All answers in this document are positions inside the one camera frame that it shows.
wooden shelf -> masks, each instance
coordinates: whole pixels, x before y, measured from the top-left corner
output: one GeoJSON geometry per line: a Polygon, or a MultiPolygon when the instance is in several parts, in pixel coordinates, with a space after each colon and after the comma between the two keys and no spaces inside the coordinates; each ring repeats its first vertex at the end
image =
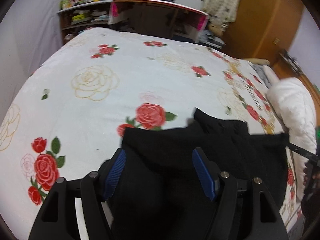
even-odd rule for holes
{"type": "Polygon", "coordinates": [[[103,1],[97,1],[97,2],[88,2],[88,3],[83,3],[83,4],[79,4],[79,5],[75,5],[63,10],[58,11],[57,13],[62,13],[62,12],[66,12],[66,11],[70,11],[70,10],[74,10],[77,8],[81,8],[81,7],[86,7],[86,6],[91,6],[91,5],[97,5],[97,4],[104,4],[104,3],[111,3],[113,0],[103,0],[103,1]]]}
{"type": "Polygon", "coordinates": [[[68,30],[68,29],[73,29],[76,27],[81,27],[81,26],[89,26],[89,25],[95,25],[95,24],[108,24],[109,21],[100,21],[100,22],[88,22],[88,23],[80,23],[80,24],[75,24],[69,27],[62,28],[61,30],[68,30]]]}

curtain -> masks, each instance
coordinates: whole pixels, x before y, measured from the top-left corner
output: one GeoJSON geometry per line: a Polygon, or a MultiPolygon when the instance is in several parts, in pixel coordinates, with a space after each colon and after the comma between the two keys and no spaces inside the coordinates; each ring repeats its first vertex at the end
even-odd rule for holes
{"type": "Polygon", "coordinates": [[[240,0],[204,0],[203,11],[210,15],[210,22],[222,31],[228,27],[229,22],[236,20],[240,0]]]}

bedsheet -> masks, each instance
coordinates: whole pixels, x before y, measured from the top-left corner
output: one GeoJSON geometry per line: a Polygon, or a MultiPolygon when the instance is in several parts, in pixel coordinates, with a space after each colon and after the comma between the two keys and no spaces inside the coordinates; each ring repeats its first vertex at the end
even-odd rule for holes
{"type": "MultiPolygon", "coordinates": [[[[249,62],[196,44],[93,28],[53,54],[23,85],[0,127],[0,213],[24,240],[55,180],[97,170],[125,127],[183,127],[195,107],[248,123],[251,134],[282,127],[249,62]]],[[[280,213],[287,230],[301,211],[290,152],[280,213]]],[[[81,201],[79,230],[87,239],[81,201]]]]}

gray cloth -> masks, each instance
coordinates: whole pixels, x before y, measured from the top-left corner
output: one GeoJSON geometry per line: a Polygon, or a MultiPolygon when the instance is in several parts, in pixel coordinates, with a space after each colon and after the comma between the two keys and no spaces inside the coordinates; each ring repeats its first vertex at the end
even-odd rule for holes
{"type": "Polygon", "coordinates": [[[258,76],[263,80],[267,88],[270,88],[272,85],[270,84],[266,74],[263,71],[263,66],[258,64],[252,64],[252,68],[256,71],[258,76]]]}

metal screw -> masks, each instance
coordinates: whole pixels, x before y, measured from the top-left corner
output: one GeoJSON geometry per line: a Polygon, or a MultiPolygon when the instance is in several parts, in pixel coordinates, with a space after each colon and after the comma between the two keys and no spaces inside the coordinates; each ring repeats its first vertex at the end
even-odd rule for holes
{"type": "Polygon", "coordinates": [[[98,176],[98,172],[97,171],[91,171],[90,173],[89,173],[89,177],[90,178],[95,178],[95,177],[97,177],[98,176]]]}
{"type": "Polygon", "coordinates": [[[260,178],[258,178],[258,177],[255,177],[255,178],[253,179],[253,181],[254,181],[255,183],[257,183],[257,184],[261,184],[261,183],[262,183],[262,179],[260,179],[260,178]]]}
{"type": "Polygon", "coordinates": [[[230,176],[230,174],[228,172],[226,172],[226,171],[221,172],[220,175],[221,175],[221,177],[223,177],[225,179],[229,178],[229,176],[230,176]]]}
{"type": "Polygon", "coordinates": [[[64,182],[64,177],[59,177],[59,178],[57,178],[57,183],[62,183],[62,182],[64,182]]]}

